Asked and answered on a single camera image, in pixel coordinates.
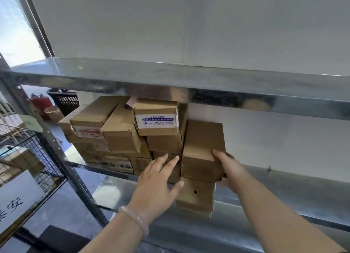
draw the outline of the hand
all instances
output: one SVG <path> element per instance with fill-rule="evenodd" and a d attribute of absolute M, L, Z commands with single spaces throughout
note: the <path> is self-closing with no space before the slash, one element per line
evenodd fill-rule
<path fill-rule="evenodd" d="M 227 180 L 223 181 L 228 184 L 228 187 L 234 192 L 238 191 L 238 182 L 240 180 L 244 180 L 247 177 L 250 177 L 250 174 L 243 167 L 241 163 L 239 163 L 235 158 L 228 153 L 223 153 L 221 151 L 213 150 L 213 154 L 221 161 L 222 166 L 224 167 L 225 173 L 227 175 Z"/>
<path fill-rule="evenodd" d="M 167 181 L 179 157 L 173 158 L 162 169 L 167 158 L 168 154 L 165 154 L 149 163 L 139 176 L 136 190 L 127 206 L 147 225 L 171 206 L 185 184 L 179 181 L 168 191 Z"/>

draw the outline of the left hand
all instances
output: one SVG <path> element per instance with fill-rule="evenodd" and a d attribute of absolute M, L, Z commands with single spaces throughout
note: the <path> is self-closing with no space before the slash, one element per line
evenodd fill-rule
<path fill-rule="evenodd" d="M 168 154 L 165 154 L 149 163 L 139 176 L 136 190 L 127 206 L 147 225 L 150 225 L 171 206 L 184 186 L 184 182 L 179 181 L 171 190 L 168 190 L 167 181 L 179 156 L 173 158 L 162 168 L 167 158 Z"/>

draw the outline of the plastic crate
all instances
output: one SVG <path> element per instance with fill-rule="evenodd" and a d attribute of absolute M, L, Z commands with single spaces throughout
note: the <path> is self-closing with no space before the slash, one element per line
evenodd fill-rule
<path fill-rule="evenodd" d="M 46 93 L 51 96 L 64 116 L 70 114 L 79 107 L 78 95 L 76 92 L 51 88 L 47 90 Z"/>

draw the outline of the red fire extinguisher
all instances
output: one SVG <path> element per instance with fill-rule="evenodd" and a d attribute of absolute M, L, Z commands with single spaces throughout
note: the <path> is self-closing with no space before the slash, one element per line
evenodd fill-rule
<path fill-rule="evenodd" d="M 34 93 L 32 93 L 29 100 L 36 107 L 42 119 L 50 120 L 49 116 L 44 112 L 44 110 L 47 107 L 50 107 L 53 105 L 49 97 L 44 96 L 42 93 L 40 93 L 39 95 L 35 95 Z"/>

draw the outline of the chinese character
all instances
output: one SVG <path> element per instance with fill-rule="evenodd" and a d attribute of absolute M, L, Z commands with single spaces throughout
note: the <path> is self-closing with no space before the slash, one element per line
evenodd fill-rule
<path fill-rule="evenodd" d="M 7 205 L 7 209 L 8 209 L 8 210 L 9 210 L 9 209 L 13 209 L 13 210 L 11 211 L 11 212 L 13 212 L 13 211 L 18 207 L 18 205 L 23 204 L 23 202 L 20 203 L 20 201 L 21 201 L 20 198 L 16 198 L 15 200 L 11 200 L 10 204 Z"/>
<path fill-rule="evenodd" d="M 6 217 L 6 212 L 5 211 L 3 211 L 3 210 L 0 210 L 0 222 L 1 222 L 1 220 L 3 219 L 3 218 L 5 218 Z"/>

